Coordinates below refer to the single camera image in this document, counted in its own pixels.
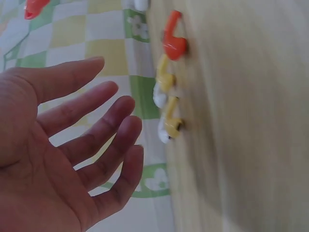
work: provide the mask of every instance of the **yellow plastic hook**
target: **yellow plastic hook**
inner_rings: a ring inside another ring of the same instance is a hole
[[[179,136],[179,130],[183,125],[183,120],[181,118],[173,117],[178,100],[179,98],[177,97],[169,97],[165,112],[165,130],[167,131],[169,137],[173,139]]]
[[[175,75],[167,73],[168,64],[169,58],[166,54],[163,54],[157,67],[156,81],[159,84],[162,92],[165,93],[167,93],[176,82]]]

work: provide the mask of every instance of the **bedsheet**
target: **bedsheet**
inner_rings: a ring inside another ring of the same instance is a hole
[[[0,41],[15,38],[11,47],[0,44],[1,71],[11,67],[46,67],[92,56],[104,56],[106,62],[104,70],[84,88],[40,105],[39,112],[107,80],[119,86],[119,92],[105,105],[51,137],[52,144],[59,145],[82,134],[122,95],[135,99],[133,114],[142,119],[143,130],[137,141],[145,151],[142,180],[123,211],[89,231],[174,231],[165,151],[157,136],[159,111],[152,100],[155,70],[145,14],[135,11],[130,0],[51,0],[39,17],[25,22],[24,4],[25,0],[0,0]],[[75,168],[94,162],[110,142]],[[90,194],[109,190],[120,168]]]

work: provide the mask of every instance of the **hand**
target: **hand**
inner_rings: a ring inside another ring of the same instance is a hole
[[[38,105],[77,91],[103,68],[102,58],[43,69],[14,68],[0,75],[0,231],[84,232],[121,210],[138,185],[143,149],[134,145],[141,120],[129,116],[131,97],[121,97],[80,137],[54,147],[49,137],[72,126],[118,90],[105,82],[80,97],[37,115]],[[77,171],[115,133],[94,163]],[[111,190],[91,197],[123,162]]]

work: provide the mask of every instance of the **orange toy piece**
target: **orange toy piece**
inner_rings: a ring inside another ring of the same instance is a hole
[[[178,60],[187,50],[187,40],[173,35],[177,21],[181,16],[182,13],[179,11],[172,11],[164,30],[163,48],[171,60]]]
[[[50,0],[27,0],[25,6],[25,19],[30,20],[39,16]]]

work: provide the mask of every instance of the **plastic toy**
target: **plastic toy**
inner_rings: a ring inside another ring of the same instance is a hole
[[[39,16],[50,0],[27,0],[25,5],[25,19],[30,20]]]
[[[165,114],[163,113],[161,115],[161,118],[158,124],[158,136],[161,142],[167,144],[170,141],[171,137],[169,136],[168,132],[165,130],[165,120],[166,120],[166,117],[165,117]]]
[[[154,86],[154,94],[153,94],[153,100],[154,100],[155,105],[158,108],[163,109],[167,102],[167,99],[168,99],[167,94],[163,93],[161,91],[159,84],[156,83]]]
[[[134,7],[138,11],[147,11],[149,8],[149,0],[134,0]]]
[[[177,21],[181,16],[182,13],[179,11],[172,11],[164,30],[163,48],[171,60],[178,60],[187,50],[187,40],[173,35]]]
[[[175,75],[167,73],[168,64],[169,58],[167,55],[163,54],[157,67],[156,81],[159,84],[161,90],[165,93],[167,93],[176,82]]]
[[[183,125],[183,120],[181,118],[173,117],[176,105],[179,98],[169,97],[168,104],[166,105],[165,111],[165,123],[164,127],[170,138],[175,139],[179,135],[179,130]]]

